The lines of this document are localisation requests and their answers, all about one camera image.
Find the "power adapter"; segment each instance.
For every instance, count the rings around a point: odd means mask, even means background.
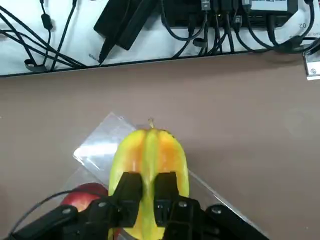
[[[105,38],[102,63],[114,45],[129,50],[158,0],[109,0],[93,29]]]

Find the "transparent plastic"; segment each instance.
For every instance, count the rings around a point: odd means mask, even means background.
[[[74,151],[74,158],[82,166],[69,178],[63,189],[73,189],[89,182],[101,183],[108,188],[110,169],[117,147],[134,130],[136,128],[123,117],[110,113],[84,143]],[[214,204],[224,204],[243,220],[258,229],[257,226],[190,170],[189,188],[189,197],[198,200],[203,209]],[[120,235],[119,240],[134,239],[124,231]]]

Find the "red apple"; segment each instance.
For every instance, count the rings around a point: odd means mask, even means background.
[[[103,185],[96,182],[85,183],[76,187],[75,189],[108,196],[108,190]],[[93,200],[99,198],[100,197],[97,195],[89,194],[86,192],[72,192],[63,199],[61,205],[72,205],[78,209],[78,212],[82,212],[89,206],[89,204]]]

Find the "yellow starfruit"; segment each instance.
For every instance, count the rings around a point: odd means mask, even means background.
[[[188,167],[185,152],[169,132],[139,129],[129,134],[114,155],[109,180],[112,196],[123,172],[140,173],[142,199],[133,228],[124,230],[139,240],[162,239],[165,229],[157,227],[154,216],[154,180],[159,173],[175,172],[180,196],[189,196]]]

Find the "white label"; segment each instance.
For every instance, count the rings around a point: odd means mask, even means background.
[[[288,11],[288,0],[252,0],[251,10]]]

